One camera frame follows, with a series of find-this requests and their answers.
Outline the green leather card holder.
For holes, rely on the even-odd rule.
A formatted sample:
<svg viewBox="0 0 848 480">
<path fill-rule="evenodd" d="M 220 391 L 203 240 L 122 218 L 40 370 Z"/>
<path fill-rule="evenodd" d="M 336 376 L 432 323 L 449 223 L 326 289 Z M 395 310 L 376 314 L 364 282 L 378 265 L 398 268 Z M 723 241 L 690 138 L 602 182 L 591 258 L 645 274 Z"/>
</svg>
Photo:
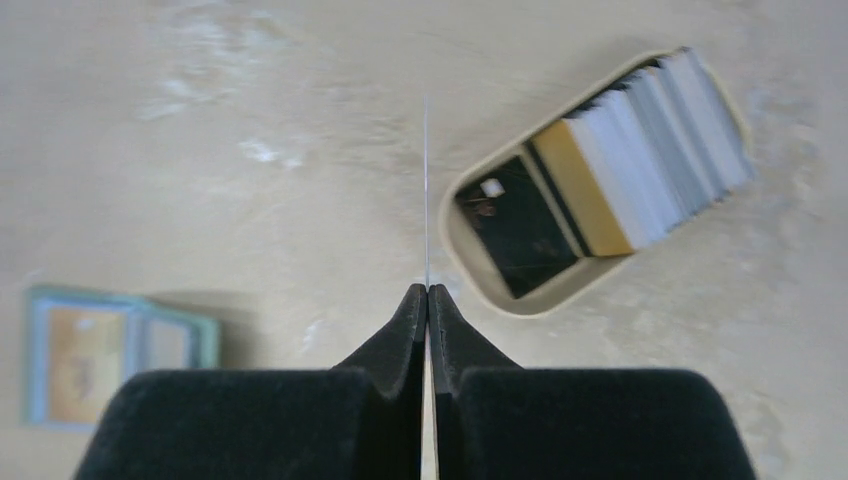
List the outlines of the green leather card holder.
<svg viewBox="0 0 848 480">
<path fill-rule="evenodd" d="M 25 305 L 23 418 L 30 425 L 91 430 L 134 375 L 220 361 L 217 319 L 142 296 L 34 285 Z"/>
</svg>

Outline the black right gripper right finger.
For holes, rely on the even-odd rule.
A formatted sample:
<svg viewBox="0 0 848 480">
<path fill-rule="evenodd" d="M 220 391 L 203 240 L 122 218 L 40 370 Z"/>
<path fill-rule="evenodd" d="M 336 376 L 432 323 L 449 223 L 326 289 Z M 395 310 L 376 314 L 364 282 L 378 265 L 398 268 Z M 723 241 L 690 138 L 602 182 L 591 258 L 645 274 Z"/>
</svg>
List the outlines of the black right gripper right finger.
<svg viewBox="0 0 848 480">
<path fill-rule="evenodd" d="M 722 396 L 669 368 L 530 369 L 428 292 L 442 479 L 751 479 Z"/>
</svg>

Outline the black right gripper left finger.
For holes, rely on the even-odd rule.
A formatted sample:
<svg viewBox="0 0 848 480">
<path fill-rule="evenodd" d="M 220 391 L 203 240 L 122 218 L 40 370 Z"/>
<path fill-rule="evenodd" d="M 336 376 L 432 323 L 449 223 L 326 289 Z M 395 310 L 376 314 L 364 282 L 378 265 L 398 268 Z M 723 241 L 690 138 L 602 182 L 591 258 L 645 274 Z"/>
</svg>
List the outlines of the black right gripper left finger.
<svg viewBox="0 0 848 480">
<path fill-rule="evenodd" d="M 156 370 L 110 401 L 79 479 L 416 479 L 427 292 L 321 370 Z"/>
</svg>

